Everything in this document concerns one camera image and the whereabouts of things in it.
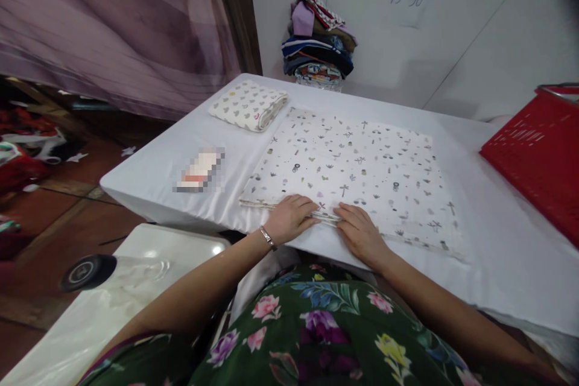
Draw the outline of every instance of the folded muslin cloth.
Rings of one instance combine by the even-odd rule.
[[[270,126],[279,110],[288,102],[284,90],[270,89],[246,80],[227,89],[209,107],[209,114],[245,128],[261,133]]]

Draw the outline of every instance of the red plastic basket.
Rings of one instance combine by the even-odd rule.
[[[561,90],[539,87],[480,153],[579,248],[579,105]]]

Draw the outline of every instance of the silver bracelet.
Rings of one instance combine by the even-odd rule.
[[[273,244],[273,241],[271,240],[270,235],[267,233],[267,231],[265,230],[265,228],[263,226],[259,227],[259,230],[261,231],[261,233],[264,235],[265,240],[267,241],[267,244],[269,244],[271,246],[271,249],[275,252],[277,250],[277,246],[275,244]]]

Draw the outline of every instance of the floral dress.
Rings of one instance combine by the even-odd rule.
[[[331,264],[282,270],[194,372],[190,353],[177,335],[134,337],[79,385],[479,384],[442,339]]]

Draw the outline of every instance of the wrist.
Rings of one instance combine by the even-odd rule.
[[[262,256],[265,256],[270,251],[272,251],[271,246],[259,228],[253,231],[247,238],[251,239],[252,248],[259,252]]]
[[[262,227],[265,229],[265,231],[268,233],[268,235],[271,238],[271,241],[273,242],[273,244],[278,247],[280,245],[283,244],[282,241],[282,235],[280,235],[278,233],[278,231],[276,231],[276,228],[270,223],[270,222],[265,222]]]

